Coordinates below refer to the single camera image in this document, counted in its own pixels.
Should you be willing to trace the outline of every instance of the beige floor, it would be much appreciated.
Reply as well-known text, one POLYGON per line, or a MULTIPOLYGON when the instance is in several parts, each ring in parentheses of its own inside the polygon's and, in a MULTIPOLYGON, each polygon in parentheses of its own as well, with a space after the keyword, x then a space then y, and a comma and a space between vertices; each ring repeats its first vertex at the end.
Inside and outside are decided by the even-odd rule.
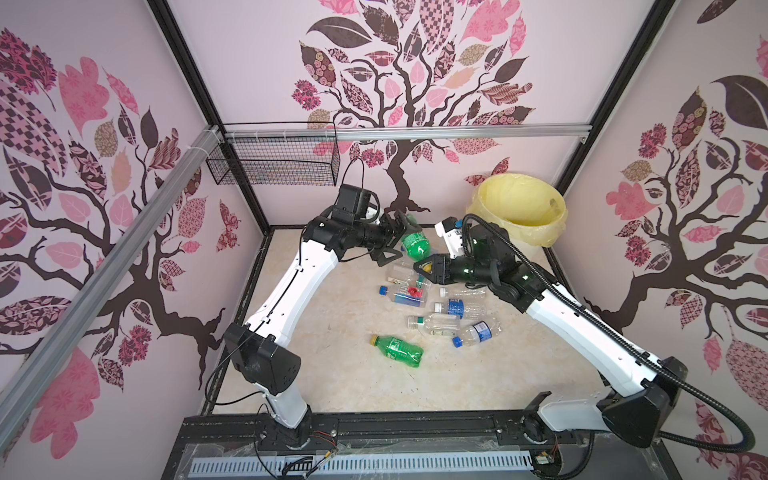
MULTIPOLYGON (((269 296, 285 273, 299 241, 298 230, 277 230, 251 300, 248 315, 269 296)), ((433 229, 433 251, 445 252, 433 229)), ((533 261, 549 268, 539 248, 524 245, 533 261)), ((349 257, 362 252, 347 253, 349 257)), ((520 409, 540 391, 588 394, 602 387, 595 368, 565 341, 530 316, 493 295, 487 308, 504 331, 477 346, 455 348, 450 339, 406 329, 406 316, 428 313, 379 295, 384 269, 368 257, 340 263, 318 288, 302 315, 289 349, 302 360, 296 379, 314 412, 520 409), (372 334, 395 335, 424 348, 413 369, 369 345, 372 334)), ((429 305, 437 292, 430 292, 429 305)), ((230 366, 219 402, 252 392, 253 385, 230 366)), ((255 412, 260 396, 214 413, 255 412)))

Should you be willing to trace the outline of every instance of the yellow plastic bag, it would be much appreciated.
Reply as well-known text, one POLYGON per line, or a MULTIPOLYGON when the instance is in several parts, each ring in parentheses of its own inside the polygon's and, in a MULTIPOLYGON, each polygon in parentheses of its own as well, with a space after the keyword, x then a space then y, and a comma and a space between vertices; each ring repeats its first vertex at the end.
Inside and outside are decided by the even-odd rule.
POLYGON ((551 185, 523 174, 493 175, 472 195, 468 214, 496 223, 516 239, 551 247, 565 230, 568 209, 551 185))

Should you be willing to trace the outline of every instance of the trash bin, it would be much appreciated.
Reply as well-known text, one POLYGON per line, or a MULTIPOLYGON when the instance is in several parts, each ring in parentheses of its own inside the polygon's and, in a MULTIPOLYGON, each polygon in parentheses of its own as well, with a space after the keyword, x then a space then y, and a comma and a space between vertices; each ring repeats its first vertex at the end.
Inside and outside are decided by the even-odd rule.
POLYGON ((551 247, 565 230, 568 209, 551 185, 523 174, 493 175, 472 195, 468 214, 496 223, 510 239, 551 247))

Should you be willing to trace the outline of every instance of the green plastic bottle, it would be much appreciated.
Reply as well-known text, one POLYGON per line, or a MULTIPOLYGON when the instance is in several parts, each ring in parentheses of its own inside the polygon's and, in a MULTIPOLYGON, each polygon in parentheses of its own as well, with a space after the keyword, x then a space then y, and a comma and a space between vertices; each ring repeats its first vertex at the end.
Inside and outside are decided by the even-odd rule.
MULTIPOLYGON (((410 223, 418 225, 413 215, 408 214, 407 218, 410 223)), ((405 247, 408 256, 416 262, 429 257, 429 240, 427 240, 427 237, 422 232, 411 233, 403 238, 402 245, 405 247)))
POLYGON ((405 340, 401 340, 394 336, 378 336, 371 337, 371 345, 378 348, 381 353, 389 357, 390 359, 403 362, 407 366, 418 368, 419 363, 422 361, 422 355, 424 355, 424 349, 420 346, 411 345, 405 340))

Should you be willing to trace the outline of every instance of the bottle label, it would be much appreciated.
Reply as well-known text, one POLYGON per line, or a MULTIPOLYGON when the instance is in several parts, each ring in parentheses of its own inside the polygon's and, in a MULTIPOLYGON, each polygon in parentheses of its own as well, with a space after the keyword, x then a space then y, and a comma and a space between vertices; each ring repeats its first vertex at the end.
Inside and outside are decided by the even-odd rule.
POLYGON ((473 325, 472 328, 475 329, 475 331, 478 333, 481 342, 486 341, 492 336, 491 329, 488 328, 488 324, 486 322, 478 322, 473 325))
POLYGON ((464 316, 464 301, 463 300, 449 300, 448 301, 448 314, 458 315, 459 318, 464 316))

